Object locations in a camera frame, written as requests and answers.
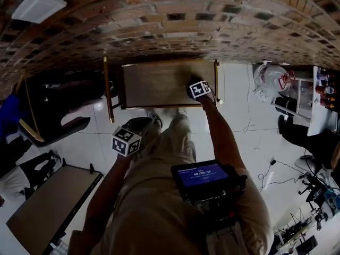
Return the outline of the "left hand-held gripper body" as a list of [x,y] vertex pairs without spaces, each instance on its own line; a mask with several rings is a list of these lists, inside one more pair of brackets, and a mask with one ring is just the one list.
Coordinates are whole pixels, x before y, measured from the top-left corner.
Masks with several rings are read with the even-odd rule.
[[139,152],[145,147],[147,135],[156,120],[155,117],[137,117],[118,126],[112,134],[112,149],[124,157]]

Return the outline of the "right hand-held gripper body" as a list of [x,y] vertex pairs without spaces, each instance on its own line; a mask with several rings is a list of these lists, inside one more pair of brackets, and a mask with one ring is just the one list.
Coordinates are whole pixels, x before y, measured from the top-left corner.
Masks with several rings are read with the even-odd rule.
[[187,84],[187,94],[193,100],[198,100],[198,98],[206,96],[211,93],[211,88],[207,81],[203,80],[198,75],[191,75],[189,83]]

